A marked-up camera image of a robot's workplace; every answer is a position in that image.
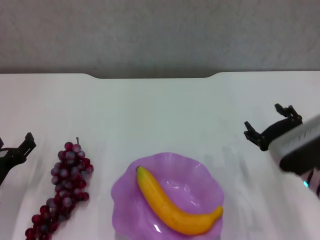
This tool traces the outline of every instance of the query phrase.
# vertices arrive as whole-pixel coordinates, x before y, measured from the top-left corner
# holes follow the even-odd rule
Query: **grapes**
[[[53,176],[53,177],[51,178],[51,183],[52,183],[53,185],[57,185],[59,182],[60,182],[60,179],[59,179],[58,176]]]
[[[73,151],[68,151],[65,155],[66,159],[73,160],[76,157],[76,154]]]
[[[60,162],[50,171],[56,194],[40,207],[40,214],[32,216],[33,227],[25,231],[26,240],[51,240],[51,234],[60,223],[71,217],[76,204],[90,198],[87,192],[83,192],[83,188],[87,186],[86,180],[94,167],[90,159],[85,157],[79,138],[76,139],[76,144],[65,143],[65,150],[59,151],[57,155]]]
[[[59,174],[59,171],[60,171],[59,168],[54,167],[54,168],[51,169],[51,175],[52,176],[57,176]]]
[[[80,144],[74,144],[72,147],[72,151],[74,151],[75,153],[78,153],[81,151],[81,146]]]
[[[49,213],[50,208],[47,205],[43,205],[40,207],[40,213]]]
[[[54,202],[54,198],[49,198],[47,201],[46,201],[46,205],[49,207],[49,208],[51,208],[51,209],[53,209],[53,208],[55,208],[57,205],[55,204],[55,202]]]
[[[84,151],[80,151],[80,152],[78,152],[76,155],[77,155],[77,157],[80,158],[80,159],[84,159],[85,156],[86,156],[86,154],[85,154]]]
[[[64,179],[66,179],[67,177],[69,177],[69,172],[68,172],[68,170],[65,169],[65,168],[61,169],[59,174],[60,174],[60,176],[61,176],[62,178],[64,178]]]
[[[66,197],[62,200],[62,205],[66,208],[69,208],[72,205],[72,200],[70,197]]]
[[[72,150],[72,147],[73,147],[73,143],[72,142],[66,142],[65,143],[65,145],[64,145],[64,148],[65,148],[65,150],[67,150],[67,151],[71,151]]]
[[[35,225],[39,225],[42,222],[42,218],[39,214],[33,215],[31,218],[31,221],[35,224]]]

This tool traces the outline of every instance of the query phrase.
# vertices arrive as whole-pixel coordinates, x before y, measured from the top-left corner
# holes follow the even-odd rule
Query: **gray wall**
[[[0,0],[0,73],[320,70],[318,0]]]

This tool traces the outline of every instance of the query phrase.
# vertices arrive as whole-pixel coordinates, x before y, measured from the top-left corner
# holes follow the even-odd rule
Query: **white tabletop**
[[[24,239],[31,217],[54,196],[50,170],[80,138],[95,172],[90,202],[53,240],[122,240],[112,227],[114,182],[129,163],[174,152],[204,163],[225,192],[221,240],[318,240],[319,200],[268,152],[246,140],[281,120],[274,104],[303,120],[320,112],[320,72],[234,72],[202,79],[96,79],[85,74],[0,75],[0,136],[37,147],[0,187],[0,235]]]

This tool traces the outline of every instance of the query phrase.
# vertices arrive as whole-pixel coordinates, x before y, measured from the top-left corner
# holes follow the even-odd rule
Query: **purple bowl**
[[[111,189],[116,232],[131,240],[214,240],[221,234],[222,218],[210,231],[197,236],[183,235],[166,226],[139,189],[138,166],[148,169],[169,198],[188,213],[210,213],[224,203],[223,190],[202,163],[171,152],[143,157],[132,162]]]

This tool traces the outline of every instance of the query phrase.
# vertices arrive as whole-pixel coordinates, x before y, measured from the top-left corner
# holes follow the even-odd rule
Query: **yellow banana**
[[[136,168],[138,185],[155,214],[173,230],[185,235],[200,235],[209,231],[222,216],[223,207],[212,213],[190,214],[179,209],[166,195],[155,177],[144,167]]]

